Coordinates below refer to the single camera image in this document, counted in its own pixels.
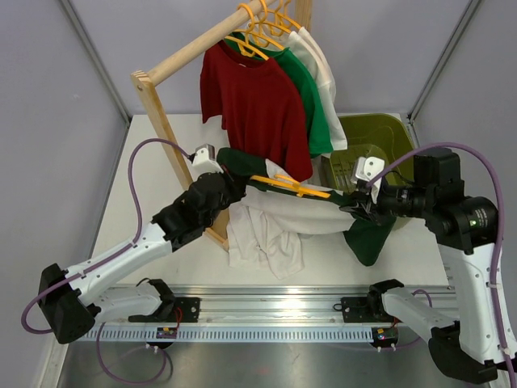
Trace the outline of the yellow plastic hanger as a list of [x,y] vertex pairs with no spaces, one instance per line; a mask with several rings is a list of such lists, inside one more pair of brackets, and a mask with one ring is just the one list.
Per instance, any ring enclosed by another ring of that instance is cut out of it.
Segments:
[[251,180],[268,184],[272,187],[282,188],[289,190],[291,192],[294,192],[296,196],[303,197],[303,196],[314,196],[322,199],[329,199],[330,194],[328,192],[322,192],[318,190],[314,190],[311,188],[307,188],[301,185],[300,182],[287,177],[285,175],[279,175],[275,174],[274,178],[267,178],[260,175],[252,175],[250,177]]

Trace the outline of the green and white raglan shirt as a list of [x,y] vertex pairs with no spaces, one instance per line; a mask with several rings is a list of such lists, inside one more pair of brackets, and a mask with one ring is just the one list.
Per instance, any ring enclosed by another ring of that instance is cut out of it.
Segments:
[[344,212],[351,197],[342,191],[322,188],[326,198],[299,197],[291,190],[254,180],[255,176],[289,176],[266,158],[222,148],[216,160],[235,178],[250,180],[245,196],[229,206],[226,230],[232,268],[268,268],[277,279],[285,279],[305,267],[302,236],[324,234],[341,234],[356,259],[370,267],[395,225],[395,217],[376,224]]

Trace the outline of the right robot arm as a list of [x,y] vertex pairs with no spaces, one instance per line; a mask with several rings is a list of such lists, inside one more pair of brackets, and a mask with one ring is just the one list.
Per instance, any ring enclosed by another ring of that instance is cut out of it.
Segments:
[[399,280],[372,285],[368,314],[394,318],[426,344],[439,371],[470,384],[485,384],[506,372],[516,384],[516,338],[506,309],[500,259],[504,213],[502,198],[467,196],[460,173],[461,145],[440,143],[413,150],[413,179],[391,185],[391,167],[376,157],[355,162],[355,184],[347,212],[381,223],[390,217],[417,218],[435,236],[458,304],[449,318],[419,301]]

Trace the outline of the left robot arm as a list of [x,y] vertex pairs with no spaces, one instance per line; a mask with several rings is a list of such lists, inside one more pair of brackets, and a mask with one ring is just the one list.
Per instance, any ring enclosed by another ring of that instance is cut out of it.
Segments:
[[67,269],[52,264],[43,270],[37,304],[57,342],[72,343],[95,324],[121,318],[137,323],[176,320],[176,296],[163,280],[127,289],[115,289],[114,284],[200,238],[223,210],[245,196],[246,183],[228,172],[202,174],[142,226],[136,239]]

